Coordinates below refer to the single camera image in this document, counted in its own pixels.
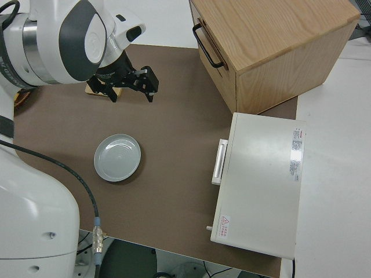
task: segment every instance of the black cable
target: black cable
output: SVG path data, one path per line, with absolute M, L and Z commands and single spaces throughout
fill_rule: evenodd
M 206 268 L 205 261 L 202 261 L 202 262 L 203 262 L 203 267 L 205 268 L 205 271 L 206 271 L 206 273 L 208 274 L 209 278 L 211 278 L 211 277 L 213 277 L 213 276 L 215 276 L 215 275 L 217 275 L 217 274 L 219 274 L 219 273 L 223 273 L 223 272 L 225 272 L 225 271 L 228 271 L 228 270 L 231 270 L 231 269 L 232 269 L 232 268 L 227 268 L 227 269 L 225 269 L 225 270 L 215 272 L 214 274 L 211 275 L 211 274 L 208 272 L 208 269 Z
M 295 278 L 295 259 L 292 260 L 292 278 Z
M 81 250 L 77 250 L 76 255 L 81 254 L 82 252 L 86 251 L 86 250 L 89 249 L 89 248 L 92 248 L 92 246 L 93 246 L 93 243 L 92 243 L 92 244 L 89 244 L 88 246 L 86 246 L 85 248 L 83 248 L 83 249 L 81 249 Z
M 4 10 L 6 10 L 7 8 L 9 8 L 10 6 L 13 6 L 13 5 L 14 5 L 14 9 L 13 9 L 12 13 L 2 23 L 2 29 L 3 30 L 5 30 L 13 22 L 14 18 L 18 14 L 20 4 L 19 4 L 19 1 L 12 0 L 12 1 L 9 1 L 8 3 L 5 3 L 4 5 L 2 5 L 0 7 L 0 13 L 2 13 Z
M 206 268 L 205 261 L 203 261 L 203 267 L 205 268 L 206 273 L 208 274 L 209 278 L 211 277 L 210 273 L 208 272 L 208 269 Z
M 86 238 L 88 237 L 89 234 L 90 234 L 90 232 L 88 232 L 88 233 L 86 234 L 86 236 L 84 236 L 83 239 L 80 240 L 80 241 L 77 243 L 77 245 L 79 245 L 80 243 L 82 243 L 83 240 L 86 239 Z
M 211 275 L 211 277 L 213 277 L 213 276 L 215 276 L 215 275 L 217 275 L 217 274 L 219 274 L 219 273 L 222 273 L 222 272 L 225 272 L 225 271 L 231 270 L 231 269 L 232 269 L 232 268 L 227 268 L 227 269 L 225 269 L 225 270 L 222 270 L 222 271 L 219 271 L 219 272 L 215 272 L 214 274 Z
M 75 178 L 77 178 L 77 180 L 79 182 L 81 182 L 81 184 L 83 185 L 83 187 L 87 191 L 87 193 L 89 195 L 89 198 L 91 199 L 91 201 L 93 203 L 95 217 L 99 217 L 98 206 L 97 206 L 97 203 L 95 201 L 95 198 L 93 196 L 92 191 L 90 190 L 90 188 L 88 187 L 86 182 L 82 179 L 82 177 L 80 177 L 80 175 L 78 173 L 76 173 L 74 170 L 72 170 L 67 165 L 63 164 L 62 162 L 59 162 L 58 160 L 50 158 L 46 155 L 42 155 L 41 153 L 34 152 L 30 149 L 26 149 L 26 148 L 23 148 L 23 147 L 20 147 L 20 146 L 17 146 L 17 145 L 14 145 L 14 144 L 2 141 L 2 140 L 0 140 L 0 145 L 6 146 L 8 148 L 16 149 L 17 151 L 24 152 L 24 153 L 27 153 L 29 155 L 37 156 L 38 158 L 41 158 L 41 159 L 45 159 L 49 162 L 54 163 L 55 165 L 58 165 L 58 166 L 62 167 L 66 171 L 70 172 Z
M 100 265 L 96 265 L 95 266 L 95 275 L 94 275 L 94 277 L 95 278 L 99 278 L 99 274 L 100 274 Z

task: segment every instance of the red warning triangle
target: red warning triangle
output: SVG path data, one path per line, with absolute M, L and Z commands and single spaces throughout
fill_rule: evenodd
M 226 217 L 223 216 L 223 217 L 221 218 L 221 224 L 222 224 L 222 225 L 225 225 L 225 224 L 227 224 L 227 223 L 229 223 L 229 222 L 230 222 L 230 221 L 229 221 L 228 219 L 226 219 Z

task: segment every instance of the drawer handle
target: drawer handle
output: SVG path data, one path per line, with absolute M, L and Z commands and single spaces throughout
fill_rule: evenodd
M 210 54 L 208 53 L 208 51 L 206 50 L 205 46 L 203 45 L 203 43 L 201 42 L 199 36 L 197 35 L 196 33 L 196 30 L 200 29 L 202 27 L 201 23 L 197 24 L 197 25 L 194 25 L 193 28 L 192 28 L 192 31 L 193 31 L 193 34 L 196 38 L 196 41 L 198 42 L 199 46 L 201 47 L 202 51 L 204 52 L 204 54 L 206 55 L 206 58 L 208 58 L 211 66 L 213 68 L 220 68 L 222 66 L 224 66 L 224 63 L 223 62 L 220 62 L 220 63 L 214 63 L 213 59 L 211 58 Z
M 224 167 L 225 153 L 227 152 L 228 140 L 219 140 L 218 153 L 216 154 L 216 161 L 214 173 L 211 183 L 215 185 L 221 184 L 221 176 Z

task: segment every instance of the cable connector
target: cable connector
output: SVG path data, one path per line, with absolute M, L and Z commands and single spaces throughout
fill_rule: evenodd
M 94 219 L 93 229 L 93 254 L 95 265 L 101 265 L 102 252 L 103 252 L 103 231 L 100 227 L 100 218 L 96 217 Z

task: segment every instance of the wooden block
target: wooden block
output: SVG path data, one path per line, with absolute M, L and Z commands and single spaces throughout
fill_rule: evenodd
M 114 92 L 117 94 L 117 97 L 119 97 L 123 91 L 123 88 L 113 88 L 114 89 Z M 102 94 L 102 93 L 94 93 L 91 88 L 89 87 L 88 84 L 86 84 L 86 87 L 85 87 L 85 93 L 87 94 L 91 94 L 93 96 L 101 96 L 101 97 L 107 97 L 105 94 Z
M 212 60 L 201 60 L 231 112 L 259 114 L 329 75 L 359 12 L 348 0 L 190 0 Z

